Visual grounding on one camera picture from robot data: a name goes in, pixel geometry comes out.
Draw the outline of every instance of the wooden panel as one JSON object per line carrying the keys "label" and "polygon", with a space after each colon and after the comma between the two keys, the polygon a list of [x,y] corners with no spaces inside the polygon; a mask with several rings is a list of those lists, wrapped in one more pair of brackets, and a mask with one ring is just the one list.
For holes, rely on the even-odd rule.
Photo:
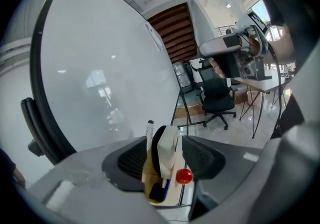
{"label": "wooden panel", "polygon": [[172,63],[188,61],[196,55],[197,45],[186,3],[156,14],[148,21],[161,36]]}
{"label": "wooden panel", "polygon": [[188,17],[189,17],[188,13],[183,12],[181,14],[177,14],[175,16],[169,17],[166,20],[160,21],[159,23],[155,24],[153,27],[158,31],[158,30],[161,30],[163,27],[173,25],[174,23],[177,23],[183,20],[188,20],[189,19]]}
{"label": "wooden panel", "polygon": [[166,36],[166,37],[162,38],[162,40],[163,40],[164,43],[166,43],[166,42],[168,42],[168,41],[170,41],[172,39],[175,39],[177,37],[183,36],[183,35],[185,35],[187,33],[190,33],[190,32],[193,33],[191,27],[184,28],[183,30],[177,31],[177,32],[175,32],[175,33],[173,33],[173,34],[171,34],[169,36]]}
{"label": "wooden panel", "polygon": [[163,37],[163,36],[165,36],[165,35],[167,35],[169,33],[172,33],[173,31],[177,31],[178,29],[180,29],[182,27],[185,27],[185,26],[188,26],[188,25],[190,25],[189,20],[183,21],[183,22],[177,23],[177,24],[175,24],[173,26],[170,26],[170,27],[168,27],[166,29],[163,29],[163,30],[159,31],[159,34],[160,34],[161,37]]}
{"label": "wooden panel", "polygon": [[177,38],[177,39],[174,39],[170,42],[168,42],[167,44],[165,44],[165,47],[166,49],[169,49],[170,47],[174,46],[174,45],[177,45],[181,42],[184,42],[184,41],[187,41],[189,39],[193,39],[194,36],[190,33],[190,34],[187,34],[186,36],[183,36],[181,38]]}
{"label": "wooden panel", "polygon": [[175,45],[171,48],[167,48],[167,51],[168,51],[168,54],[170,55],[171,53],[181,49],[181,48],[184,48],[184,47],[187,47],[187,46],[190,46],[190,45],[195,45],[193,39],[192,40],[189,40],[189,41],[186,41],[186,42],[183,42],[181,44],[178,44],[178,45]]}
{"label": "wooden panel", "polygon": [[195,55],[196,55],[195,51],[190,51],[185,54],[178,55],[177,57],[171,58],[170,60],[172,63],[177,62],[177,61],[185,61],[186,59],[190,60],[190,58]]}
{"label": "wooden panel", "polygon": [[185,5],[174,6],[169,8],[159,14],[154,15],[153,17],[149,18],[148,21],[151,25],[157,24],[160,21],[167,19],[168,17],[174,16],[181,12],[186,11],[187,7]]}
{"label": "wooden panel", "polygon": [[[202,104],[200,102],[200,98],[197,100],[198,104],[194,106],[188,106],[188,111],[190,116],[200,115],[203,114],[204,111],[202,110]],[[174,119],[176,118],[185,118],[187,117],[186,109],[185,108],[177,108],[174,114]]]}
{"label": "wooden panel", "polygon": [[187,47],[185,47],[183,49],[179,49],[178,51],[171,53],[169,55],[169,57],[172,58],[172,57],[178,56],[180,54],[184,54],[185,52],[188,52],[188,51],[193,50],[193,49],[195,49],[194,45],[193,46],[187,46]]}

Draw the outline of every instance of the chair armrest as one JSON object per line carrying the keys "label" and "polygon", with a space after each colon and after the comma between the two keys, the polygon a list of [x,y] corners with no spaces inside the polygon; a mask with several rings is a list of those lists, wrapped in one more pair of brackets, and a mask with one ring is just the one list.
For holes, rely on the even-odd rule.
{"label": "chair armrest", "polygon": [[199,90],[197,93],[196,93],[196,96],[198,96],[198,97],[200,97],[200,101],[201,101],[201,104],[203,104],[204,102],[204,100],[202,99],[202,90]]}
{"label": "chair armrest", "polygon": [[235,100],[235,97],[236,97],[235,92],[237,92],[238,89],[237,89],[236,86],[230,86],[229,89],[232,91],[232,100],[234,101],[234,100]]}
{"label": "chair armrest", "polygon": [[238,91],[238,88],[236,86],[230,86],[229,88],[230,88],[230,90],[232,90],[232,92]]}

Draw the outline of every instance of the wooden slat wall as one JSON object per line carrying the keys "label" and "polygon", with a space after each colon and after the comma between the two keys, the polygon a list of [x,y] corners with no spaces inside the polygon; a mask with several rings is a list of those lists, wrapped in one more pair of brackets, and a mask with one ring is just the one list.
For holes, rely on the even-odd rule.
{"label": "wooden slat wall", "polygon": [[172,63],[189,61],[196,55],[194,30],[186,3],[156,14],[148,21],[160,34]]}

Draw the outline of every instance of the chair base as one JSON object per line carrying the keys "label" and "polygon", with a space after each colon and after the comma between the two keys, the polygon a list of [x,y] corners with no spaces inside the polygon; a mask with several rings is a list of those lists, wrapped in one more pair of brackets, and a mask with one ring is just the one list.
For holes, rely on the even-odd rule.
{"label": "chair base", "polygon": [[209,123],[211,120],[215,119],[216,117],[220,117],[221,120],[224,122],[225,126],[224,129],[228,130],[228,123],[226,122],[225,118],[223,117],[223,115],[228,115],[228,114],[233,114],[233,117],[236,118],[237,117],[237,113],[234,111],[222,111],[222,112],[218,112],[218,113],[214,113],[214,115],[212,117],[210,117],[208,120],[206,120],[203,123],[203,127],[207,127],[207,123]]}

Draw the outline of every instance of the red button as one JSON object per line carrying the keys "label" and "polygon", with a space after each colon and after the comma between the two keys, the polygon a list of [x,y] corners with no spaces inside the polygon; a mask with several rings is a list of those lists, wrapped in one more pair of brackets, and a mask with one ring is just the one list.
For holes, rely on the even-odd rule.
{"label": "red button", "polygon": [[177,171],[176,173],[176,182],[179,184],[188,184],[193,179],[193,174],[189,169],[183,168]]}

